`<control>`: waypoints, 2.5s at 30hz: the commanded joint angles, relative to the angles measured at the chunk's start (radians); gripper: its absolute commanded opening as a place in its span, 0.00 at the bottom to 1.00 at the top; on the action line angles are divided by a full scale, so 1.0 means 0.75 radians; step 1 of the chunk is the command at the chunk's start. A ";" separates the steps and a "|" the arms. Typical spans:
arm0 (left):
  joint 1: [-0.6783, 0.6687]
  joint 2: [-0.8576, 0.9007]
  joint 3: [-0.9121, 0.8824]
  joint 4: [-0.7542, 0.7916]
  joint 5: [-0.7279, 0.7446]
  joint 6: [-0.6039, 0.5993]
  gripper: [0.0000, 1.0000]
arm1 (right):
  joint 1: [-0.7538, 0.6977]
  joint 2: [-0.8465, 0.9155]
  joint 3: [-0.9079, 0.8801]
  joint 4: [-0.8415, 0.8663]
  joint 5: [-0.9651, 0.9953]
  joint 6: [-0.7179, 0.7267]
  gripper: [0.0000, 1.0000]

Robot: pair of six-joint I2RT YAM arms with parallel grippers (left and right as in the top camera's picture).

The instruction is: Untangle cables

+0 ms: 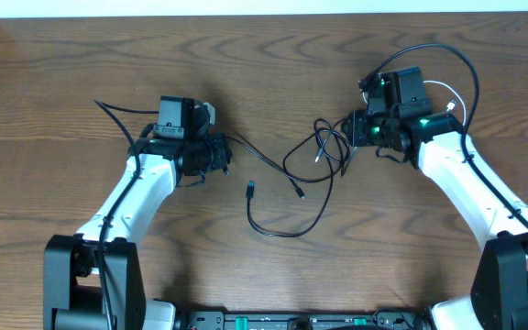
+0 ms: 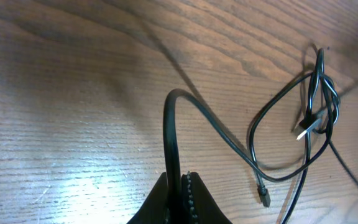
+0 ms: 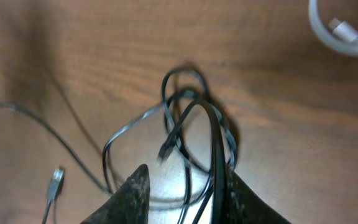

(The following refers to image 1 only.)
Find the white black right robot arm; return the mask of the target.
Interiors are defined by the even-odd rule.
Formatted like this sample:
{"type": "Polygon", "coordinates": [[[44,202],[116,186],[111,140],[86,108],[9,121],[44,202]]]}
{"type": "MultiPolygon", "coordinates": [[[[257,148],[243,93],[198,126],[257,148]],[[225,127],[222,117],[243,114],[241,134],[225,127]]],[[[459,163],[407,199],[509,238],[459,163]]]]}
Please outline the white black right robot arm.
{"type": "Polygon", "coordinates": [[[481,249],[468,295],[434,304],[433,329],[528,329],[528,205],[479,155],[449,113],[353,112],[342,131],[354,147],[393,149],[431,179],[481,249]]]}

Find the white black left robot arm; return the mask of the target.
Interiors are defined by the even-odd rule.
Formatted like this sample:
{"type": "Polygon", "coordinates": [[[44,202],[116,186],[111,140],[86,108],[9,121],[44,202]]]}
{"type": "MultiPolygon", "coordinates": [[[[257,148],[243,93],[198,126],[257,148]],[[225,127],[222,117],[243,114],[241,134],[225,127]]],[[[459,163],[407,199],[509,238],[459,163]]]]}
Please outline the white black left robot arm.
{"type": "Polygon", "coordinates": [[[123,176],[95,215],[45,247],[44,328],[176,328],[175,306],[145,294],[138,247],[182,177],[225,171],[231,157],[223,134],[133,142],[123,176]]]}

